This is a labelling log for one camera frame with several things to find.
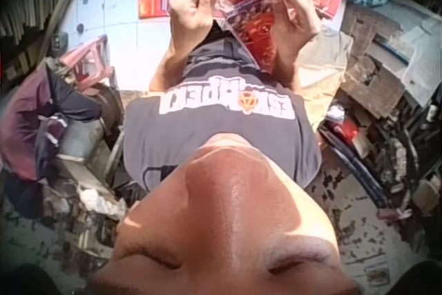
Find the hand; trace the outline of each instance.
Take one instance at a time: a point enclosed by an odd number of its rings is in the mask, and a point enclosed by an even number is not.
[[[169,0],[171,50],[187,57],[208,35],[213,25],[212,12],[217,0]]]
[[[277,56],[295,61],[299,51],[320,32],[320,19],[312,0],[270,0],[275,14],[272,28]]]

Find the wooden plank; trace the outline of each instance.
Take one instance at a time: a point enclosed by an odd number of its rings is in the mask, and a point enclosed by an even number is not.
[[[48,28],[46,29],[46,32],[44,35],[44,40],[41,45],[41,49],[40,49],[37,63],[39,63],[41,60],[43,60],[46,52],[48,51],[49,44],[50,44],[50,38],[51,38],[52,34],[54,33],[55,29],[57,28],[60,19],[63,17],[69,3],[70,3],[70,0],[59,0],[57,3],[57,6],[55,6],[54,13],[52,14],[52,16],[50,18]]]

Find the printed logo on shirt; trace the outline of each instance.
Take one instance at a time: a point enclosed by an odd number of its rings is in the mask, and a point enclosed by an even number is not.
[[[230,111],[269,115],[294,120],[295,112],[287,95],[265,86],[246,83],[241,77],[210,77],[206,81],[184,82],[168,91],[160,100],[160,114],[222,105]]]
[[[242,108],[242,112],[246,115],[251,114],[258,105],[258,98],[254,91],[240,91],[238,93],[238,104]]]

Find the nose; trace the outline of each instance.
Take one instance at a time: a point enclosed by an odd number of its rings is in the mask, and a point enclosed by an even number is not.
[[[267,186],[269,168],[253,149],[215,147],[193,161],[185,173],[188,191],[187,220],[191,223],[193,257],[206,272],[239,272],[251,246],[256,194]]]

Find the debris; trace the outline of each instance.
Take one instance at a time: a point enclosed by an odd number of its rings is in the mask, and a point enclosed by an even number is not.
[[[423,216],[428,216],[438,205],[441,190],[441,179],[436,175],[431,181],[421,180],[419,187],[413,193],[413,203],[421,210]]]
[[[327,194],[328,194],[330,200],[334,200],[334,193],[332,193],[332,192],[330,191],[330,189],[327,189]]]
[[[379,287],[390,283],[390,271],[385,254],[367,261],[364,272],[370,287]]]
[[[400,209],[385,208],[385,209],[379,209],[377,216],[378,219],[380,220],[395,221],[395,220],[407,219],[411,217],[412,214],[413,211],[411,209],[402,212]]]
[[[122,220],[126,215],[126,203],[123,199],[117,204],[105,200],[94,189],[87,189],[79,192],[80,199],[88,211],[105,214],[111,218]]]

